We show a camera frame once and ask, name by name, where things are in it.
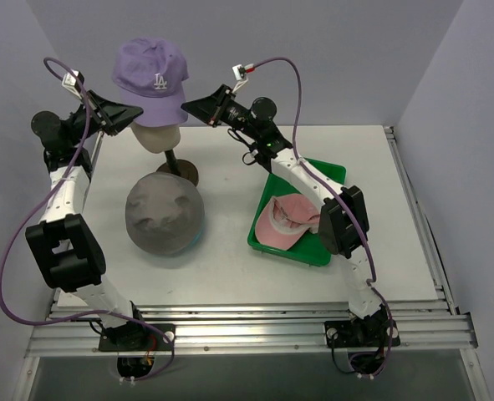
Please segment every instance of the purple baseball cap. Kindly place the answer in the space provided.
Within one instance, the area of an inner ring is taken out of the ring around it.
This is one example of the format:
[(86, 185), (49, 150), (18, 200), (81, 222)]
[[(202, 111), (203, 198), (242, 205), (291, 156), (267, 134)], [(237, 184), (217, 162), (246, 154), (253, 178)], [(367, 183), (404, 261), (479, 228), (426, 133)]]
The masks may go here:
[(113, 82), (122, 102), (145, 112), (135, 122), (162, 127), (187, 121), (181, 109), (186, 95), (181, 82), (189, 78), (187, 61), (173, 43), (160, 38), (136, 38), (120, 46)]

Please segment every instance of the mannequin head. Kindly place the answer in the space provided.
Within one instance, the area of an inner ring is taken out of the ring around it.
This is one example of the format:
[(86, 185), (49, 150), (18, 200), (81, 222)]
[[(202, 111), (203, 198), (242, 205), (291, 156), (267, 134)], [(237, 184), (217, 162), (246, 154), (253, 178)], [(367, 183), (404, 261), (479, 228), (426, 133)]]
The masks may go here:
[(178, 125), (164, 127), (144, 127), (131, 123), (131, 130), (143, 147), (151, 153), (161, 153), (174, 149), (180, 143)]

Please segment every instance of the pink cap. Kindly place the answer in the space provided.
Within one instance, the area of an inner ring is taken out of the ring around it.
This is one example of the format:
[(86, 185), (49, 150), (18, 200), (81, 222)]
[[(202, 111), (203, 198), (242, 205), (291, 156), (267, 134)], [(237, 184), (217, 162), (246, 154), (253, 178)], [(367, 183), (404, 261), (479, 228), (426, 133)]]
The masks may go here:
[(273, 196), (257, 218), (255, 232), (260, 244), (284, 251), (307, 230), (317, 232), (319, 211), (304, 195)]

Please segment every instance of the hat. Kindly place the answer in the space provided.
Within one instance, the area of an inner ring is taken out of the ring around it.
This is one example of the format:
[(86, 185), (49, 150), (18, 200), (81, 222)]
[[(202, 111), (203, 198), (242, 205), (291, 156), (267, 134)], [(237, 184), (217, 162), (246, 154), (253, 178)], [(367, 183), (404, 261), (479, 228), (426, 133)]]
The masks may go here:
[(188, 180), (151, 173), (132, 188), (125, 207), (126, 230), (143, 251), (171, 255), (194, 243), (204, 222), (204, 202)]
[(257, 218), (255, 232), (260, 244), (284, 251), (303, 234), (317, 232), (319, 211), (304, 195), (273, 196)]
[(120, 46), (113, 82), (122, 102), (145, 112), (135, 122), (145, 127), (185, 123), (181, 109), (186, 95), (181, 81), (189, 78), (187, 61), (173, 43), (159, 38), (136, 38)]

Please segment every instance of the metal frame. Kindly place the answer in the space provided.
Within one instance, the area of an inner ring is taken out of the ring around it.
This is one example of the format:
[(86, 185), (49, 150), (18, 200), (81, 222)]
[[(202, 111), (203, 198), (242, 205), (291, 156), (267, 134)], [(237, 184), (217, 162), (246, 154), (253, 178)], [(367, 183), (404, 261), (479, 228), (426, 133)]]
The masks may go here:
[[(393, 129), (385, 130), (401, 184), (435, 283), (438, 300), (391, 302), (401, 346), (405, 350), (459, 349), (477, 400), (488, 400), (486, 382), (478, 363), (475, 332), (469, 315), (459, 315), (434, 239), (423, 210), (405, 173)], [(97, 139), (93, 165), (102, 136)], [(83, 307), (58, 307), (54, 297), (50, 317), (67, 316)], [(172, 322), (176, 329), (176, 354), (328, 353), (323, 322), (348, 317), (347, 304), (278, 304), (224, 306), (140, 306), (148, 322)], [(28, 399), (34, 372), (41, 357), (96, 357), (99, 338), (86, 322), (36, 327), (30, 338), (26, 364), (15, 399)], [(336, 350), (339, 353), (346, 349)], [(122, 353), (120, 355), (142, 355)]]

